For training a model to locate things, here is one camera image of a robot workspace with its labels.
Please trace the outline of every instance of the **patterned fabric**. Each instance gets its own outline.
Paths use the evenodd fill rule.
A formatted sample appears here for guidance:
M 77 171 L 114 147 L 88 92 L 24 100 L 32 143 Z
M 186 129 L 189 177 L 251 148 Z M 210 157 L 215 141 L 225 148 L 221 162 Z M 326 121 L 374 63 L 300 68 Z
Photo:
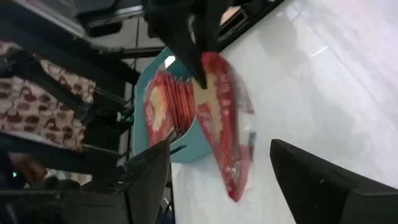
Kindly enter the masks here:
M 0 55 L 12 42 L 0 41 Z M 96 83 L 40 59 L 44 71 L 85 102 L 93 102 Z M 18 77 L 0 78 L 0 129 L 34 133 L 73 150 L 81 150 L 85 127 L 74 112 L 39 86 Z

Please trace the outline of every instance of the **person's hand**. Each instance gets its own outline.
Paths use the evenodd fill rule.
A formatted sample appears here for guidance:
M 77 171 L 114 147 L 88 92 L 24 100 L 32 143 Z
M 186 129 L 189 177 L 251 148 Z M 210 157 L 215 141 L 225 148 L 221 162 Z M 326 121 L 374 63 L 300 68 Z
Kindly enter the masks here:
M 29 185 L 44 179 L 47 174 L 45 167 L 29 155 L 9 153 L 12 165 L 20 171 Z

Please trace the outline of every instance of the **plastic packaging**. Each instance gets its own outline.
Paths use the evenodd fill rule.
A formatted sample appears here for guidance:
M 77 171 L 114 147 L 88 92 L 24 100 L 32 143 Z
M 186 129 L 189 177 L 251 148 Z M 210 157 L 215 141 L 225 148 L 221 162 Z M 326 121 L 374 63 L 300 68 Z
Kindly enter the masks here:
M 211 146 L 229 197 L 239 201 L 252 163 L 255 113 L 246 88 L 218 53 L 206 52 L 202 64 L 207 89 L 192 80 L 197 118 Z

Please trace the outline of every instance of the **glossy surface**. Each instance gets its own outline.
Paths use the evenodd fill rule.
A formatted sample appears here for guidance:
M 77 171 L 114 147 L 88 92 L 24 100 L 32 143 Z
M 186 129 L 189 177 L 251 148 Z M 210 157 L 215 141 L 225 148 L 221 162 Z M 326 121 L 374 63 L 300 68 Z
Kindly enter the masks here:
M 239 203 L 213 156 L 173 165 L 177 223 L 294 223 L 269 159 L 283 139 L 398 188 L 398 2 L 286 0 L 223 52 L 259 117 Z

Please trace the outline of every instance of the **turquoise container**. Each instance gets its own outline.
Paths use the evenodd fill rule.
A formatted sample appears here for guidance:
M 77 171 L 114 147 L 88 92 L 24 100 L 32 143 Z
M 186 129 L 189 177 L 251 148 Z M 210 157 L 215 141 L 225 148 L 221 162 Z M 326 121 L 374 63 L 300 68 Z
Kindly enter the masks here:
M 135 89 L 135 112 L 134 112 L 134 126 L 132 129 L 132 154 L 130 157 L 135 156 L 149 147 L 148 133 L 145 122 L 143 101 L 144 90 L 148 82 L 155 76 L 156 71 L 162 68 L 165 60 L 169 56 L 174 56 L 169 48 L 165 48 L 154 61 L 143 71 L 138 79 Z M 183 63 L 178 59 L 169 65 L 166 70 L 177 78 L 187 79 L 190 73 L 185 68 Z M 184 149 L 172 155 L 171 161 L 178 163 L 190 163 L 205 157 L 211 153 L 211 147 L 208 144 L 199 122 L 195 118 L 189 130 L 178 140 L 170 145 L 170 150 L 186 146 Z

